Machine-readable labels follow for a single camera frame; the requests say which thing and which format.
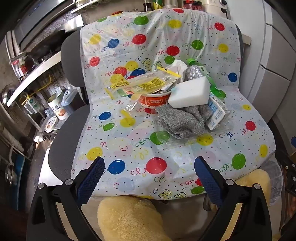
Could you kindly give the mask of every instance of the blue gripper pad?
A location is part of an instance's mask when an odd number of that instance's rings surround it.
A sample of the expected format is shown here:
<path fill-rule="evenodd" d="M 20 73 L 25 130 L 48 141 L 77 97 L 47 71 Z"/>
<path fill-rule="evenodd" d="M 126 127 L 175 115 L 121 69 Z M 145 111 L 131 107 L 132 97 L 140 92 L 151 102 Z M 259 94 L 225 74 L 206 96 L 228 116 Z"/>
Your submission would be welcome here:
<path fill-rule="evenodd" d="M 82 204 L 86 204 L 94 189 L 96 188 L 96 185 L 98 184 L 104 169 L 105 169 L 105 162 L 104 159 L 101 157 L 97 157 L 99 160 L 94 160 L 94 165 L 90 166 L 90 170 L 87 173 L 86 177 L 81 182 L 80 186 L 77 188 L 77 200 L 76 203 L 79 207 L 81 207 Z"/>
<path fill-rule="evenodd" d="M 194 170 L 198 175 L 203 187 L 205 188 L 205 191 L 207 192 L 211 202 L 216 204 L 218 207 L 221 207 L 223 204 L 222 190 L 211 173 L 211 171 L 217 170 L 211 169 L 201 156 L 195 159 Z"/>

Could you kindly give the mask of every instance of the yellow plush fabric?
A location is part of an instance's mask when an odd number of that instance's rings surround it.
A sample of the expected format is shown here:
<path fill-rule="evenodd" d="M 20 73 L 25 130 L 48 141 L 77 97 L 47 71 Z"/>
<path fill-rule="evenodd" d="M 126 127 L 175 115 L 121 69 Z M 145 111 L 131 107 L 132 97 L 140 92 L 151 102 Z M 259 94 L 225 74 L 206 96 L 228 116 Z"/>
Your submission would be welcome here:
<path fill-rule="evenodd" d="M 146 199 L 106 197 L 98 207 L 98 224 L 105 241 L 172 241 L 161 215 Z"/>
<path fill-rule="evenodd" d="M 270 178 L 266 171 L 261 169 L 256 169 L 249 173 L 248 175 L 241 177 L 235 181 L 236 184 L 241 186 L 251 187 L 254 183 L 260 184 L 262 187 L 265 199 L 267 200 L 267 204 L 269 204 L 270 193 L 271 193 L 271 184 Z M 227 240 L 230 238 L 232 231 L 235 227 L 237 219 L 239 217 L 240 210 L 242 208 L 242 203 L 236 205 L 232 218 L 229 222 L 229 225 L 221 239 L 221 241 Z"/>

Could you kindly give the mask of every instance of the white bucket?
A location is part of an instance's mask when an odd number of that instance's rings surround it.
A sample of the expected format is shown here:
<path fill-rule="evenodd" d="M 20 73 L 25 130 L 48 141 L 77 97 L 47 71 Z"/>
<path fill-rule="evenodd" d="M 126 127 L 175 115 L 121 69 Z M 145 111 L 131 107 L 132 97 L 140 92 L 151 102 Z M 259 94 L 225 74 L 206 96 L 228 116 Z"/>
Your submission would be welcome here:
<path fill-rule="evenodd" d="M 64 92 L 60 90 L 54 93 L 47 101 L 59 120 L 64 120 L 69 116 L 65 108 L 62 106 L 63 96 Z"/>

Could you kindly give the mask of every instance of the red balloon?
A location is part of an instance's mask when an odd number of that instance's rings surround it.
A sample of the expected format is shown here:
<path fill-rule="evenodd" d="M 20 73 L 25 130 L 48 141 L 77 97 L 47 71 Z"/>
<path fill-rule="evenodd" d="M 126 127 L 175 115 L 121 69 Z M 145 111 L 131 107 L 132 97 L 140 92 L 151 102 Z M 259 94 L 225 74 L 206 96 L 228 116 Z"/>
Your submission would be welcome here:
<path fill-rule="evenodd" d="M 127 78 L 127 80 L 132 79 L 132 78 L 134 78 L 134 77 L 136 77 L 136 76 L 131 75 L 130 77 Z"/>
<path fill-rule="evenodd" d="M 179 48 L 175 45 L 172 45 L 167 48 L 167 54 L 170 56 L 175 56 L 180 52 Z"/>
<path fill-rule="evenodd" d="M 215 23 L 215 28 L 219 31 L 223 31 L 225 29 L 224 25 L 221 23 Z"/>
<path fill-rule="evenodd" d="M 92 57 L 91 60 L 89 61 L 89 65 L 92 67 L 95 67 L 99 64 L 100 58 L 99 57 Z"/>
<path fill-rule="evenodd" d="M 146 170 L 151 174 L 162 173 L 166 167 L 167 164 L 165 160 L 160 157 L 153 157 L 146 164 Z"/>
<path fill-rule="evenodd" d="M 115 70 L 114 70 L 114 74 L 121 74 L 122 76 L 125 76 L 127 74 L 127 70 L 125 67 L 117 67 Z"/>
<path fill-rule="evenodd" d="M 146 36 L 143 34 L 137 34 L 133 37 L 134 44 L 143 44 L 146 41 Z"/>
<path fill-rule="evenodd" d="M 178 12 L 178 13 L 183 13 L 183 12 L 184 12 L 184 10 L 181 9 L 181 8 L 173 8 L 173 10 L 174 10 L 175 12 Z"/>
<path fill-rule="evenodd" d="M 151 114 L 151 110 L 152 109 L 150 109 L 150 108 L 145 108 L 145 112 L 148 113 L 148 114 Z"/>
<path fill-rule="evenodd" d="M 246 122 L 246 128 L 249 130 L 249 131 L 253 131 L 256 129 L 256 125 L 254 122 L 252 122 L 251 120 L 247 121 Z"/>
<path fill-rule="evenodd" d="M 200 179 L 198 178 L 197 180 L 196 180 L 196 182 L 195 182 L 198 186 L 202 186 L 203 187 L 203 185 L 202 185 L 202 182 L 200 181 Z"/>

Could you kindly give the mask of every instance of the metal pot lid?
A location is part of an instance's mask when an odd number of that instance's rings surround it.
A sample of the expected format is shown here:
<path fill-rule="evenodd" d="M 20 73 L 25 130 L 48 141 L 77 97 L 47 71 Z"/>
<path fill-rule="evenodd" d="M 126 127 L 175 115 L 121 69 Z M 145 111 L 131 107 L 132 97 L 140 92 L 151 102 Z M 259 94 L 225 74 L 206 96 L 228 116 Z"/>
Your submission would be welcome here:
<path fill-rule="evenodd" d="M 58 118 L 56 116 L 51 117 L 45 124 L 44 130 L 47 133 L 50 133 L 54 130 L 57 123 L 59 122 Z"/>
<path fill-rule="evenodd" d="M 13 84 L 9 84 L 5 86 L 2 91 L 1 102 L 6 109 L 8 108 L 7 101 L 10 99 L 10 97 L 12 96 L 15 90 L 16 90 L 16 86 Z"/>

